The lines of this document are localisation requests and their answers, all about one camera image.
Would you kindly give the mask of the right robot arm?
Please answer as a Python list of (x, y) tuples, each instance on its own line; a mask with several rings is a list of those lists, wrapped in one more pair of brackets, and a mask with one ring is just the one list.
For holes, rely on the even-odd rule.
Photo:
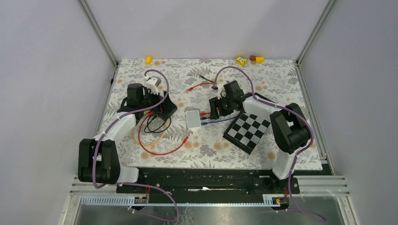
[(287, 178), (294, 172), (295, 154), (307, 145), (312, 135), (300, 106), (296, 103), (280, 106), (257, 92), (244, 93), (237, 81), (218, 83), (213, 89), (218, 95), (209, 100), (210, 119), (238, 112), (223, 137), (247, 154), (259, 144), (266, 130), (272, 128), (280, 151), (269, 187), (275, 193), (283, 192), (288, 186)]

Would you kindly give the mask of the white network switch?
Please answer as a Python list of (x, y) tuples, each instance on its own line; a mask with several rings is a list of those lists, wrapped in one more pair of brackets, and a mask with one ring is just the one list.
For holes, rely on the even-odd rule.
[(195, 130), (201, 127), (200, 112), (198, 110), (186, 111), (186, 124), (189, 130)]

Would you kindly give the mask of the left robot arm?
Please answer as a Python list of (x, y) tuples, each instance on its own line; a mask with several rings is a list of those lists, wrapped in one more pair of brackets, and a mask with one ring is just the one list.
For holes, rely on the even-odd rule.
[(177, 106), (166, 91), (163, 94), (154, 91), (139, 83), (128, 85), (127, 97), (122, 100), (110, 127), (80, 142), (77, 175), (81, 182), (97, 186), (128, 183), (135, 193), (144, 190), (146, 181), (139, 176), (138, 168), (120, 164), (117, 145), (137, 125), (145, 111), (153, 112), (164, 121), (176, 112)]

